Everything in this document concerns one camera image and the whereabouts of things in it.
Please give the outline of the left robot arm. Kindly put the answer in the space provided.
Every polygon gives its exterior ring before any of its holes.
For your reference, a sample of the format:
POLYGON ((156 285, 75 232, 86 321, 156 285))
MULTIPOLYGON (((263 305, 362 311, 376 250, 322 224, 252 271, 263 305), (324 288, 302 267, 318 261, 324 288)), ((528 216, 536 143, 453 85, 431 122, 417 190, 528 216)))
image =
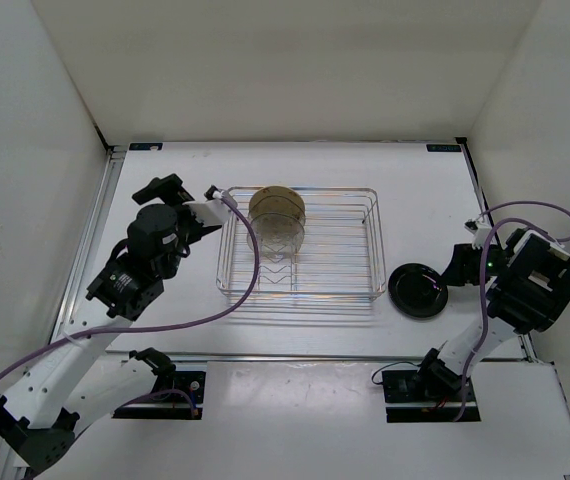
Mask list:
POLYGON ((120 335, 144 333, 136 321, 164 292, 191 247, 238 212, 225 190, 195 200, 175 174, 134 193, 140 209, 87 288, 104 314, 70 324, 58 338, 0 373, 0 438, 34 478, 60 461, 98 419, 140 397, 163 400, 175 367, 154 348, 136 351, 99 382, 84 378, 120 335))

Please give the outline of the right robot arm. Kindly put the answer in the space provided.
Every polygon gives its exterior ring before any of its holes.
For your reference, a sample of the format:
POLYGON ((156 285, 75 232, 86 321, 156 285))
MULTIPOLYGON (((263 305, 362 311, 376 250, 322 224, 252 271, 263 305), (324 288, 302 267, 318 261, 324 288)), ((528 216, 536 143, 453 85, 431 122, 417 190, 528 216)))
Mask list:
POLYGON ((548 330, 570 303, 570 254, 529 228, 519 228, 504 248, 490 247, 496 259, 476 250, 481 314, 458 335, 433 348, 414 375, 425 399, 452 398, 466 388, 477 363, 504 342, 548 330))

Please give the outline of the beige printed plate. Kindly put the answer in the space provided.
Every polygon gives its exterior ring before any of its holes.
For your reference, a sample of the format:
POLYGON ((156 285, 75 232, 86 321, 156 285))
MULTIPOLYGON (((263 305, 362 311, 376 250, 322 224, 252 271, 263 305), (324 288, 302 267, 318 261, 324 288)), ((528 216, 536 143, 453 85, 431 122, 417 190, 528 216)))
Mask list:
POLYGON ((256 219, 264 214, 281 214, 303 223, 306 207, 303 198, 293 189, 272 185, 259 189, 249 202, 249 216, 256 219))

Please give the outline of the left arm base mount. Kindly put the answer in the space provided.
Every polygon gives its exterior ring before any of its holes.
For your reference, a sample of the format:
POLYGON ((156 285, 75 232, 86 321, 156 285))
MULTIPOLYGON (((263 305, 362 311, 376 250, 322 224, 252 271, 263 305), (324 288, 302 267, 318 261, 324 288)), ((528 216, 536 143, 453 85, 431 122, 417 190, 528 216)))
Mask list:
POLYGON ((117 408, 113 419, 201 420, 206 385, 203 367, 180 367, 166 354, 147 348, 129 352, 129 360, 145 364, 154 376, 149 394, 117 408))

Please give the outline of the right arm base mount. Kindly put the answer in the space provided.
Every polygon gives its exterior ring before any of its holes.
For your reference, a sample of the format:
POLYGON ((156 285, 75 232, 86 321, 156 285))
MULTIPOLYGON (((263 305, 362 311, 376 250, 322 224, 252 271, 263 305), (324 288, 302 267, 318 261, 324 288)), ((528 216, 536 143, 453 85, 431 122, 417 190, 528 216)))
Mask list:
POLYGON ((396 369, 396 364, 375 370, 372 384, 383 390, 386 421, 389 424, 475 423, 481 421, 471 381, 466 397, 460 386, 429 386, 419 379, 418 369, 396 369))

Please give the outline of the black round plate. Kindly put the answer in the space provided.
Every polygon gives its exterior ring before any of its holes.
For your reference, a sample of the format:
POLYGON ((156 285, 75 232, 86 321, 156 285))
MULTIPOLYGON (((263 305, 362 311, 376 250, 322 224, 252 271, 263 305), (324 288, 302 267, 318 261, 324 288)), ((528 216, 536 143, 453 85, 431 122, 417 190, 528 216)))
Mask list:
POLYGON ((389 276, 387 290, 394 307, 416 320, 438 316, 449 300, 448 287, 441 275, 420 263, 397 267, 389 276))

